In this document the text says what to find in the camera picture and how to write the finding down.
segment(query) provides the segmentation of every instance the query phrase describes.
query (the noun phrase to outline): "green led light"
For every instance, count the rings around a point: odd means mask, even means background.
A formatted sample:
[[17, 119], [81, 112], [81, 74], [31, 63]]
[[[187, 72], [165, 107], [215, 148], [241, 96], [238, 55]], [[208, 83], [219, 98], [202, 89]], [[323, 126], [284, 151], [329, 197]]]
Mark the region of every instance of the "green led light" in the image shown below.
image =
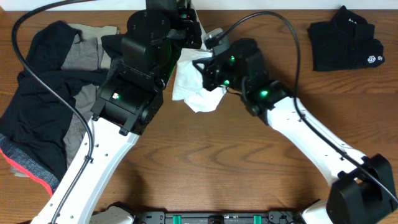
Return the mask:
[[268, 91], [267, 90], [262, 90], [261, 92], [260, 92], [260, 96], [261, 97], [266, 97], [268, 95]]

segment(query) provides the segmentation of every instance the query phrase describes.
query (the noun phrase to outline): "clothing pile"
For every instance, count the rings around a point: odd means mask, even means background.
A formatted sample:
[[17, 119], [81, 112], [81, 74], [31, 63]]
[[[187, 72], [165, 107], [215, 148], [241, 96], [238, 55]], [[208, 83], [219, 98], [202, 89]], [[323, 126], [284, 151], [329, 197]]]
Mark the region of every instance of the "clothing pile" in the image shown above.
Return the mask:
[[[88, 121], [98, 86], [111, 58], [101, 37], [116, 27], [89, 27], [58, 21], [38, 32], [27, 62]], [[75, 157], [85, 134], [70, 110], [22, 71], [19, 87], [0, 118], [0, 152], [18, 176], [28, 176], [52, 195]]]

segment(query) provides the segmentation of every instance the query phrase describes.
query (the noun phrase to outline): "red stripe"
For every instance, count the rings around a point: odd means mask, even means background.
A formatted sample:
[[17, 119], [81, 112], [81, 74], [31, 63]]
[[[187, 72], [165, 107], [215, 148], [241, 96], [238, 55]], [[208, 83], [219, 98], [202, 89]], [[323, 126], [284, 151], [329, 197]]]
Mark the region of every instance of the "red stripe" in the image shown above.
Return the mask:
[[27, 169], [25, 169], [24, 167], [22, 167], [21, 165], [19, 165], [16, 161], [13, 161], [12, 159], [8, 158], [6, 155], [4, 155], [4, 153], [2, 152], [1, 148], [0, 148], [0, 153], [2, 154], [2, 156], [6, 159], [6, 161], [13, 167], [15, 167], [19, 172], [27, 175], [30, 179], [32, 179], [34, 182], [37, 182], [41, 185], [43, 185], [43, 187], [45, 188], [45, 190], [50, 194], [50, 196], [52, 196], [52, 190], [51, 187], [48, 183], [46, 183], [46, 181], [36, 177], [35, 175], [33, 175], [31, 172], [29, 172]]

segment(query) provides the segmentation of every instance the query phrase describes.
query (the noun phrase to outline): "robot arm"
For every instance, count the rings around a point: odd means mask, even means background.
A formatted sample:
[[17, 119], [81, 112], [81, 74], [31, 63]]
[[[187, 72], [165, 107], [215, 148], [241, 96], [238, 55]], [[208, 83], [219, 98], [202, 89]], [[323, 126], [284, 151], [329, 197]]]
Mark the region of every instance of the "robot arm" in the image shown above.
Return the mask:
[[[220, 38], [221, 44], [227, 42], [227, 36]], [[255, 40], [240, 39], [220, 51], [215, 48], [220, 48], [221, 44], [214, 45], [218, 37], [212, 39], [205, 41], [207, 46], [213, 45], [212, 58], [193, 61], [193, 66], [203, 76], [204, 88], [211, 91], [224, 85], [241, 91], [247, 110], [291, 140], [331, 186], [327, 203], [319, 202], [302, 213], [306, 223], [377, 223], [397, 208], [394, 199], [381, 186], [337, 153], [305, 121], [396, 197], [391, 165], [385, 158], [381, 155], [368, 158], [347, 145], [315, 119], [299, 99], [296, 108], [293, 93], [270, 78]]]

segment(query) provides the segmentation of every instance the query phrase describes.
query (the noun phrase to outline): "white logo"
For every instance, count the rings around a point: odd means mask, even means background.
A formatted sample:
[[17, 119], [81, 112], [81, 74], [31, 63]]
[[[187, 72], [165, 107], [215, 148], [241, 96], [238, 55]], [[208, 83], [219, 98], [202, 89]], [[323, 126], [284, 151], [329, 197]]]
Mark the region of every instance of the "white logo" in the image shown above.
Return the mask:
[[370, 56], [370, 57], [368, 58], [368, 62], [369, 62], [369, 63], [373, 63], [373, 62], [375, 62], [375, 61], [376, 61], [375, 56]]
[[348, 19], [348, 21], [350, 21], [350, 22], [353, 22], [353, 23], [355, 23], [356, 24], [356, 22], [354, 22], [351, 18], [350, 19]]

